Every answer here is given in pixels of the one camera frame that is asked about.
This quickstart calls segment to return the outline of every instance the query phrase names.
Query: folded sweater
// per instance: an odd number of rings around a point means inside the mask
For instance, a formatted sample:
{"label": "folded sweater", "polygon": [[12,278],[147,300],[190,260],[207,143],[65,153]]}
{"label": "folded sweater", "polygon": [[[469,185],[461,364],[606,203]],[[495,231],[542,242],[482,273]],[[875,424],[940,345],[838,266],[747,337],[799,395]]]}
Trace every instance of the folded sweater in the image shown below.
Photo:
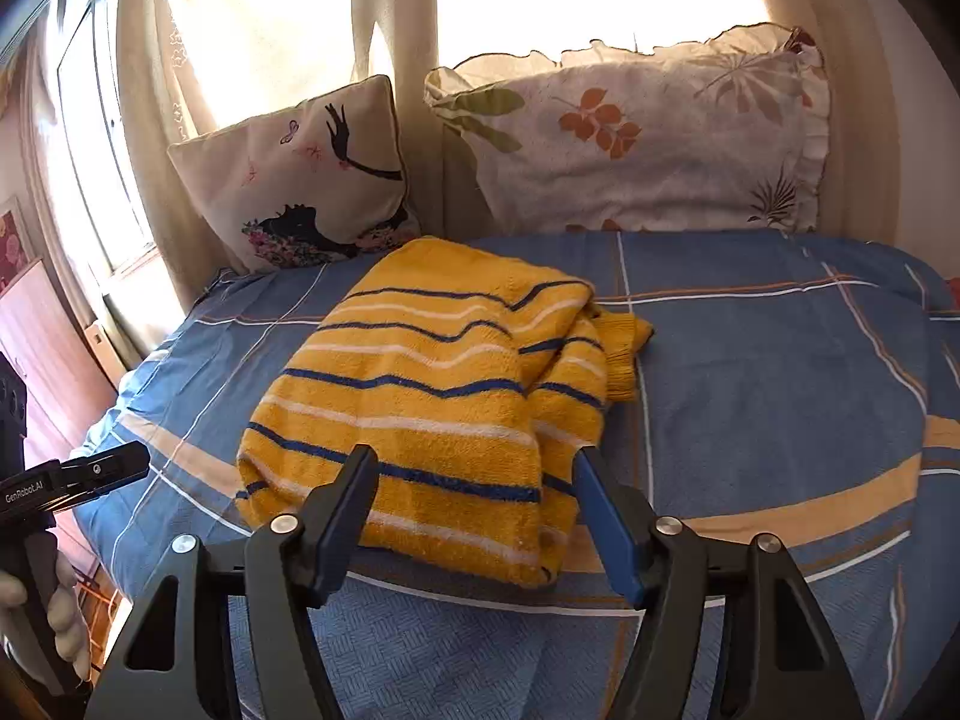
{"label": "folded sweater", "polygon": [[294,512],[357,443],[381,462],[361,538],[541,586],[577,517],[571,466],[634,395],[651,326],[560,271],[421,238],[375,265],[253,412],[237,466],[253,526]]}

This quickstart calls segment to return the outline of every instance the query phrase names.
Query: square cushion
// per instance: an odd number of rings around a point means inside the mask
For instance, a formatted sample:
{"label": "square cushion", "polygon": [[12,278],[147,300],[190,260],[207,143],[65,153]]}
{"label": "square cushion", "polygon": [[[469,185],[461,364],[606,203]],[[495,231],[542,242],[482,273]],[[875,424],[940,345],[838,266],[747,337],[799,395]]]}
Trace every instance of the square cushion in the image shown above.
{"label": "square cushion", "polygon": [[169,154],[190,199],[252,271],[347,259],[419,234],[387,76],[175,143]]}
{"label": "square cushion", "polygon": [[477,56],[431,71],[425,98],[510,234],[816,224],[829,89],[801,29]]}

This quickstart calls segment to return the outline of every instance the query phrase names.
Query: silver rivet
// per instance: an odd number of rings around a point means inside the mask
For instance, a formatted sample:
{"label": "silver rivet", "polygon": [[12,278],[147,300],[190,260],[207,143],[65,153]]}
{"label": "silver rivet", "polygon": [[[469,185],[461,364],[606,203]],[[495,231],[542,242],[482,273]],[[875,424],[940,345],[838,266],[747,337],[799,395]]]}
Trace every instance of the silver rivet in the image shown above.
{"label": "silver rivet", "polygon": [[274,517],[274,521],[270,523],[270,530],[274,533],[291,533],[291,531],[296,530],[298,525],[299,522],[293,514],[280,514],[279,517]]}
{"label": "silver rivet", "polygon": [[664,536],[675,536],[683,530],[683,522],[677,517],[660,517],[656,521],[656,529]]}
{"label": "silver rivet", "polygon": [[182,533],[174,539],[170,546],[174,548],[174,552],[184,555],[197,546],[197,538],[190,536],[190,533]]}
{"label": "silver rivet", "polygon": [[764,552],[779,552],[784,543],[772,533],[761,533],[757,536],[757,546]]}

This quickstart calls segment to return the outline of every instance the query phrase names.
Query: gloved hand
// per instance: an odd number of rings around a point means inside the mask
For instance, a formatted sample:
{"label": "gloved hand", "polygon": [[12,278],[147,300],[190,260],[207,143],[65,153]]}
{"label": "gloved hand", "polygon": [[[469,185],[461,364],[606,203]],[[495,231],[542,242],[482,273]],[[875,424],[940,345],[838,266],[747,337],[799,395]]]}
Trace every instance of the gloved hand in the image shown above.
{"label": "gloved hand", "polygon": [[[90,676],[90,632],[80,613],[77,594],[73,590],[77,584],[77,575],[62,552],[56,554],[56,579],[59,587],[54,590],[50,604],[47,605],[47,622],[54,630],[56,652],[69,664],[73,664],[73,670],[81,680],[87,680]],[[7,610],[19,607],[26,601],[27,589],[21,581],[6,571],[0,571],[0,640],[4,639]],[[25,659],[17,654],[13,646],[10,651],[20,668],[38,682],[43,682],[37,677],[40,671],[35,665],[24,662]]]}

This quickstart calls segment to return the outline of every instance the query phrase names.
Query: blue bedspread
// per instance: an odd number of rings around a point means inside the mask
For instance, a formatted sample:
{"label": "blue bedspread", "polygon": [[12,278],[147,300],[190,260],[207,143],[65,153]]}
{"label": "blue bedspread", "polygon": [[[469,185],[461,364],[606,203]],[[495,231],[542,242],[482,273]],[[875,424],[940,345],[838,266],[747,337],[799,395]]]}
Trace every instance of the blue bedspread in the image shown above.
{"label": "blue bedspread", "polygon": [[[944,282],[888,247],[767,231],[477,245],[589,279],[603,305],[654,323],[643,397],[608,415],[614,472],[705,535],[779,533],[867,717],[898,716],[960,621],[960,314]],[[233,504],[243,427],[375,261],[224,274],[128,377],[83,451],[141,439],[152,472],[77,512],[124,594],[178,533],[248,533]],[[313,614],[347,717],[602,717],[638,616],[581,526],[566,568],[534,593],[359,551]],[[232,617],[240,694],[258,717],[245,618]],[[709,603],[688,717],[706,713],[722,617]]]}

